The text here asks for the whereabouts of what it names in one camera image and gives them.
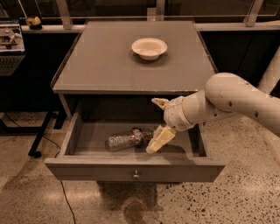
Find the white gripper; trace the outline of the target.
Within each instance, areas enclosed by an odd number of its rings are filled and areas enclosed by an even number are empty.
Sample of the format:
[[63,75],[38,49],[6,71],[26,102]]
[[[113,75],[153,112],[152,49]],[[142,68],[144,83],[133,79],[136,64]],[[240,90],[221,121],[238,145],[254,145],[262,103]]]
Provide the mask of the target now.
[[146,148],[147,153],[155,153],[164,145],[168,144],[177,131],[185,131],[194,127],[187,119],[183,111],[183,96],[168,101],[165,98],[152,98],[151,101],[164,110],[164,121],[168,126],[159,125],[154,132],[153,138]]

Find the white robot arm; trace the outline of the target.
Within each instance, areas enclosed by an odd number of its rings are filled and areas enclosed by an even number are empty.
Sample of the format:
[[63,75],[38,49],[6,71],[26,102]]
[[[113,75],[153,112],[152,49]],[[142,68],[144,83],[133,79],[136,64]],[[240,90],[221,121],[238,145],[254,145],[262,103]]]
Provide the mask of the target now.
[[217,73],[203,90],[172,100],[154,98],[164,111],[166,125],[156,129],[146,151],[154,153],[179,131],[197,123],[219,121],[237,114],[247,116],[280,136],[280,99],[270,93],[280,80],[280,49],[276,51],[257,87],[233,73]]

